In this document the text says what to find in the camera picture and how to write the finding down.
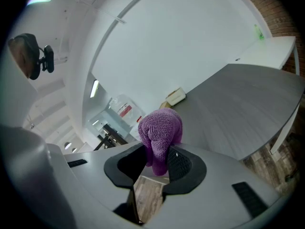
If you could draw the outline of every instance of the green object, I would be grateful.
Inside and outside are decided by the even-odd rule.
[[[258,28],[257,24],[255,24],[254,27],[255,27],[255,31],[256,31],[256,33],[258,35],[259,40],[265,39],[261,29]]]

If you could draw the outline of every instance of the table top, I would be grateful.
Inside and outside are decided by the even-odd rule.
[[[173,107],[182,143],[244,159],[281,130],[304,89],[305,79],[292,73],[228,64]]]
[[[252,64],[281,69],[295,45],[294,36],[282,36],[258,40],[231,63]]]

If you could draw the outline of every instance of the purple towel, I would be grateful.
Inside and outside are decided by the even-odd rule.
[[[164,175],[167,172],[166,155],[169,145],[181,142],[180,116],[170,108],[153,111],[140,121],[138,132],[146,147],[146,166],[153,166],[155,175]]]

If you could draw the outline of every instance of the white table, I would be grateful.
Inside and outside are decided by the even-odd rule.
[[[230,63],[252,64],[281,70],[292,51],[295,56],[295,73],[300,75],[299,57],[294,36],[272,37],[262,41],[258,40]],[[286,125],[282,128],[277,141],[270,150],[271,154],[274,154],[285,140],[295,120],[299,105],[296,107]]]

